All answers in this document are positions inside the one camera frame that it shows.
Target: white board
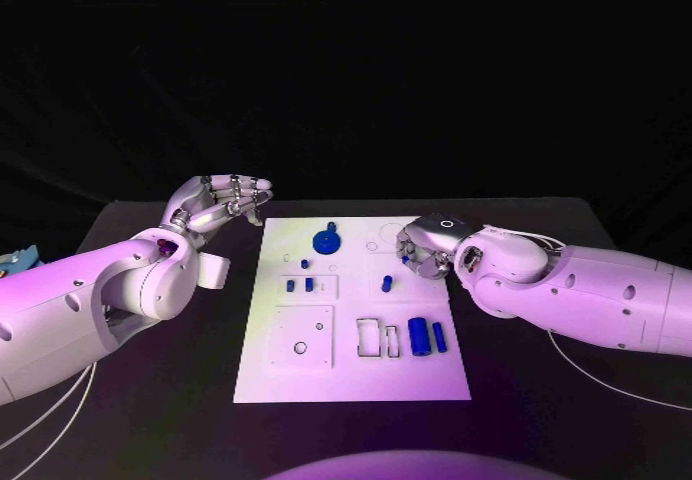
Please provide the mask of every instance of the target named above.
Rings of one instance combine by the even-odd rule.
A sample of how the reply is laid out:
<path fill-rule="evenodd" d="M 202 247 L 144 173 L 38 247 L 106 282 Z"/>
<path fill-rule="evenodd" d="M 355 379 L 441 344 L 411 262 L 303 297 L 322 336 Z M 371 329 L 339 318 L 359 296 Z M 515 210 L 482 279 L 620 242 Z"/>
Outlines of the white board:
<path fill-rule="evenodd" d="M 414 275 L 394 254 L 397 233 L 416 218 L 267 219 L 235 403 L 470 400 L 444 280 Z M 320 255 L 313 236 L 330 221 L 342 246 Z M 388 293 L 385 275 L 394 279 Z M 426 357 L 411 354 L 414 317 L 428 323 Z M 358 355 L 359 318 L 379 321 L 379 357 Z M 446 353 L 437 351 L 434 322 L 443 325 Z M 388 356 L 387 326 L 397 327 L 398 358 Z"/>

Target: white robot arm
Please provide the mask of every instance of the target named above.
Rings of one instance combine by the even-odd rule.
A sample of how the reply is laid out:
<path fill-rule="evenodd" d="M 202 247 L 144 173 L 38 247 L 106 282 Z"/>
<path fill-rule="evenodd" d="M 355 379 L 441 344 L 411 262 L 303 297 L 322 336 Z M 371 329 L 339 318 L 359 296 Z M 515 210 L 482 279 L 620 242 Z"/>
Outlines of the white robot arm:
<path fill-rule="evenodd" d="M 433 279 L 452 265 L 495 317 L 521 317 L 601 347 L 692 356 L 691 270 L 444 215 L 407 225 L 398 257 Z"/>
<path fill-rule="evenodd" d="M 198 286 L 224 287 L 230 261 L 198 249 L 237 216 L 261 225 L 270 189 L 254 177 L 194 177 L 157 228 L 0 280 L 0 405 L 64 381 L 176 317 Z"/>

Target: black background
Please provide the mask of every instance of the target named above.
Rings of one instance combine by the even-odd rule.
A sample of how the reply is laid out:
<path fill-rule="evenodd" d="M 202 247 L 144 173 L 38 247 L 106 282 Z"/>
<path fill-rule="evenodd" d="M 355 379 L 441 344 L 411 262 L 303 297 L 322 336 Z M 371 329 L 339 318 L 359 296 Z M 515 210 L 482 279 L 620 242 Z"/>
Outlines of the black background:
<path fill-rule="evenodd" d="M 577 196 L 622 249 L 691 265 L 691 42 L 672 25 L 78 5 L 5 9 L 0 250 L 71 255 L 108 201 L 237 172 L 284 200 Z"/>

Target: table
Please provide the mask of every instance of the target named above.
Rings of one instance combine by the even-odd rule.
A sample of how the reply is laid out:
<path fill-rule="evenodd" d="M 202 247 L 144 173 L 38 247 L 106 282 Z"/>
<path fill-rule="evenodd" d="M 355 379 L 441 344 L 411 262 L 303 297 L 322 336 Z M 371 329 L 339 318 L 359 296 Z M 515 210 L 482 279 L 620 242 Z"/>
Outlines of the table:
<path fill-rule="evenodd" d="M 116 202 L 81 252 L 156 226 L 165 203 Z M 576 198 L 273 201 L 263 216 L 388 216 L 441 212 L 613 248 Z M 254 479 L 377 450 L 479 453 L 577 478 L 692 474 L 692 414 L 619 395 L 560 357 L 547 333 L 486 315 L 454 276 L 450 304 L 472 402 L 232 403 L 263 229 L 243 219 L 205 251 L 231 259 L 221 291 L 198 289 L 181 316 L 140 333 L 98 365 L 75 424 L 26 478 Z M 689 359 L 622 352 L 557 337 L 574 360 L 620 388 L 692 405 Z M 71 381 L 0 408 L 0 439 L 44 413 Z M 0 453 L 0 476 L 42 452 L 80 395 Z"/>

